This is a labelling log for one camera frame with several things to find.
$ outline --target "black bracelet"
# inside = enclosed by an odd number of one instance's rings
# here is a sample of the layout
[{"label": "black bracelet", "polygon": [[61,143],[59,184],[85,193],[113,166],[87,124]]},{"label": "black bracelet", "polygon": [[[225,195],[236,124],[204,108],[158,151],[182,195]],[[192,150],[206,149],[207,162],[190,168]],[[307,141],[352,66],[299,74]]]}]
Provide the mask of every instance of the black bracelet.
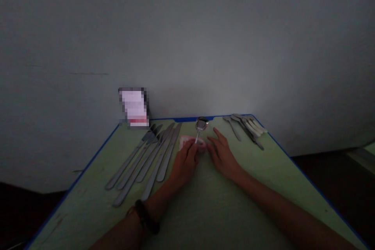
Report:
[{"label": "black bracelet", "polygon": [[142,227],[144,228],[144,225],[146,225],[146,227],[152,234],[158,234],[160,230],[160,224],[152,220],[150,214],[147,212],[140,199],[136,201],[134,209],[137,212],[139,219],[141,220]]}]

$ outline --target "white wall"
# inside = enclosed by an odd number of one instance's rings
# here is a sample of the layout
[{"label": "white wall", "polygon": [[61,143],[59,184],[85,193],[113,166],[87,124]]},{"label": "white wall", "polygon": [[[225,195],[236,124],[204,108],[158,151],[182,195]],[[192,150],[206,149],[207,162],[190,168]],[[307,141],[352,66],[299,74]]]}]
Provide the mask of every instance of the white wall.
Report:
[{"label": "white wall", "polygon": [[291,155],[375,135],[375,0],[1,0],[0,181],[67,189],[150,89],[154,118],[253,113]]}]

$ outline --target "table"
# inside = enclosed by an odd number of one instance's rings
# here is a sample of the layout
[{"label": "table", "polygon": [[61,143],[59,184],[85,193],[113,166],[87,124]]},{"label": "table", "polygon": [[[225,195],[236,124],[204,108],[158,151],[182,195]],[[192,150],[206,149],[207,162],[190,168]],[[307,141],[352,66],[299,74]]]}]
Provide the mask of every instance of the table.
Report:
[{"label": "table", "polygon": [[[195,118],[184,121],[180,135],[195,136]],[[163,129],[172,119],[153,120]],[[238,163],[258,180],[276,190],[313,216],[327,224],[359,249],[365,243],[324,199],[271,134],[259,141],[262,151],[234,123],[242,141],[238,141],[227,121],[216,116],[201,137],[215,136],[218,128],[228,139]],[[135,183],[119,208],[112,207],[119,191],[106,191],[105,184],[133,151],[145,134],[129,130],[125,123],[116,127],[80,177],[66,193],[46,223],[40,228],[29,249],[87,249],[106,233],[141,196],[149,169],[142,183]],[[174,146],[166,178],[178,151]],[[235,184],[214,168],[208,153],[199,156],[200,163],[191,182],[171,203],[161,221],[161,231],[142,245],[143,249],[292,249],[293,245],[273,222]],[[162,183],[155,183],[152,193]]]}]

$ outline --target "dark floor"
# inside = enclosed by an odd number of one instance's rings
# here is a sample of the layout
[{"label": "dark floor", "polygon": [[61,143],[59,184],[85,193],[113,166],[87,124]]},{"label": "dark floor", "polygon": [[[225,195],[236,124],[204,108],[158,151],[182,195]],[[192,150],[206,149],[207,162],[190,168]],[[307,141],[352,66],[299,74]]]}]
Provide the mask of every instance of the dark floor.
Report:
[{"label": "dark floor", "polygon": [[[342,152],[293,160],[375,249],[375,176]],[[29,240],[64,196],[64,192],[41,195],[1,183],[0,192],[0,250]]]},{"label": "dark floor", "polygon": [[344,152],[298,156],[293,160],[375,249],[375,176]]},{"label": "dark floor", "polygon": [[47,219],[65,191],[42,195],[0,183],[0,193],[0,250],[3,250],[28,241]]}]

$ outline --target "hand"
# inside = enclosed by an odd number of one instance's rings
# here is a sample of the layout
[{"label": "hand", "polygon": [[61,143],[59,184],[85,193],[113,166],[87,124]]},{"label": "hand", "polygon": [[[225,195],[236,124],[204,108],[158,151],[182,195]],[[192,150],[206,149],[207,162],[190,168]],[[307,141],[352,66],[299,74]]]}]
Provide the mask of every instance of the hand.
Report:
[{"label": "hand", "polygon": [[194,141],[185,143],[184,147],[177,152],[173,163],[172,173],[168,180],[178,186],[185,185],[192,178],[195,166],[198,164],[198,145]]},{"label": "hand", "polygon": [[224,137],[216,128],[214,128],[214,132],[218,136],[218,139],[207,137],[216,147],[215,150],[212,144],[207,144],[212,162],[220,173],[233,180],[235,176],[242,173],[244,170],[237,163],[232,152],[230,151],[227,138]]}]

